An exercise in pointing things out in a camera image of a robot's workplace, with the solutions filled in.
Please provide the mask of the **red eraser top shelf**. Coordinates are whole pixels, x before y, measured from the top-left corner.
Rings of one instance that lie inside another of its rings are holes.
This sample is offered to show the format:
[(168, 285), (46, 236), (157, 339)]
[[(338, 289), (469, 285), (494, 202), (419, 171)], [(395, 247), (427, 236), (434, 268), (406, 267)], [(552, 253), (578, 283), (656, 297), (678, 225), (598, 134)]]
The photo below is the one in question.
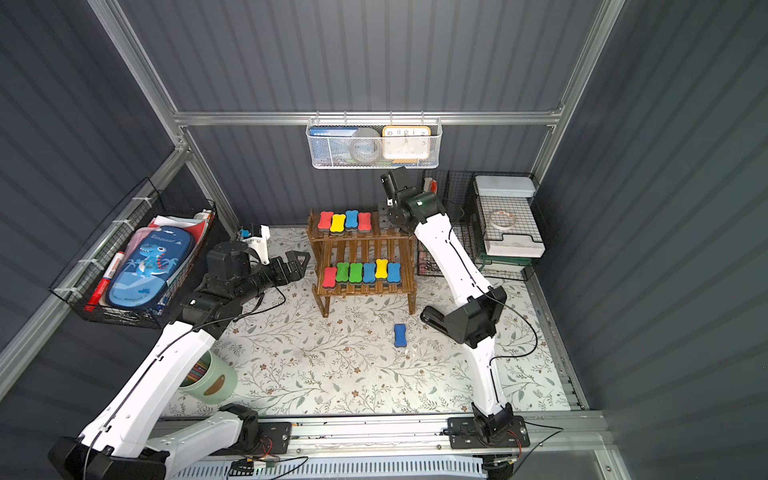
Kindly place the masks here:
[(329, 232), (332, 226), (334, 213), (332, 211), (321, 211), (317, 223), (317, 229), (321, 232)]

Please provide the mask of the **blue eraser top shelf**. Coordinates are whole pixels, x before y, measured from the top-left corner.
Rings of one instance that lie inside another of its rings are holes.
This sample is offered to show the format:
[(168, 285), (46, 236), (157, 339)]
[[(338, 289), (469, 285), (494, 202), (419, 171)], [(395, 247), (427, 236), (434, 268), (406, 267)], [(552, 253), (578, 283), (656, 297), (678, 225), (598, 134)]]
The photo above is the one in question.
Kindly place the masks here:
[(359, 211), (358, 210), (346, 210), (344, 229), (346, 231), (356, 231), (359, 228)]

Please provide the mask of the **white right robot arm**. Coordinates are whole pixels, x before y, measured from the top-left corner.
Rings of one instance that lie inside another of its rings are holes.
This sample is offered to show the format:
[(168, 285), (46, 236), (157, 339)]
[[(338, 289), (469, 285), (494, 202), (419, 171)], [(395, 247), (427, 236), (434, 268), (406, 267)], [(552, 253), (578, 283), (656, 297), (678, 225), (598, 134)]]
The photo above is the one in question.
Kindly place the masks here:
[(427, 306), (421, 320), (463, 347), (472, 381), (475, 431), (482, 442), (491, 444), (506, 433), (514, 417), (499, 386), (494, 360), (497, 324), (506, 292), (492, 286), (479, 272), (434, 193), (415, 187), (387, 187), (385, 192), (390, 222), (426, 247), (450, 289), (455, 309), (443, 314)]

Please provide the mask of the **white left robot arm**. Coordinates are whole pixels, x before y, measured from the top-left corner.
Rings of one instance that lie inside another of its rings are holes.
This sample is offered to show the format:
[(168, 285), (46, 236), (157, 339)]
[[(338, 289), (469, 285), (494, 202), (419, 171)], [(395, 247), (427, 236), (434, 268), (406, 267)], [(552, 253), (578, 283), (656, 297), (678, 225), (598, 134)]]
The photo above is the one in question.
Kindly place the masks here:
[(169, 436), (151, 435), (193, 366), (243, 317), (244, 304), (304, 278), (308, 252), (269, 258), (258, 243), (256, 237), (227, 241), (208, 252), (201, 284), (183, 298), (177, 317), (120, 392), (78, 436), (59, 438), (49, 451), (62, 478), (169, 479), (213, 453), (259, 450), (258, 413), (233, 403)]

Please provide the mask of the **yellow eraser top shelf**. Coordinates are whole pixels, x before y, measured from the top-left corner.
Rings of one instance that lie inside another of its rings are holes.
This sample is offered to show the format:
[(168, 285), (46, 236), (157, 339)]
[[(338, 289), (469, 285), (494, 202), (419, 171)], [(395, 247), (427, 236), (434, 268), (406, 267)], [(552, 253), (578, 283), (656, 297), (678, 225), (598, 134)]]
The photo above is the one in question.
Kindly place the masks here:
[(342, 235), (345, 231), (346, 215), (333, 214), (329, 232), (333, 235)]

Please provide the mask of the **wooden two-tier shelf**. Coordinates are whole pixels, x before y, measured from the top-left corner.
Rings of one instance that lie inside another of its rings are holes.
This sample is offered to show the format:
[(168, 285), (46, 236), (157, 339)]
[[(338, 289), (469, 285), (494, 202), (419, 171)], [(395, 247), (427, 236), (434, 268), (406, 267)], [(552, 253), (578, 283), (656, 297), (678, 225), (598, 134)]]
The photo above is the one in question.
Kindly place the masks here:
[[(311, 211), (307, 223), (307, 236), (316, 260), (317, 281), (312, 293), (321, 315), (328, 317), (331, 312), (331, 300), (334, 297), (370, 295), (404, 295), (407, 298), (408, 313), (416, 313), (417, 284), (415, 269), (417, 260), (417, 240), (412, 235), (398, 229), (381, 230), (378, 226), (378, 213), (372, 213), (372, 232), (361, 234), (356, 231), (344, 231), (342, 235), (321, 232), (317, 229), (320, 212)], [(339, 262), (375, 263), (377, 259), (401, 264), (400, 284), (389, 284), (387, 280), (377, 280), (374, 284), (336, 284), (332, 290), (321, 285), (326, 267)]]

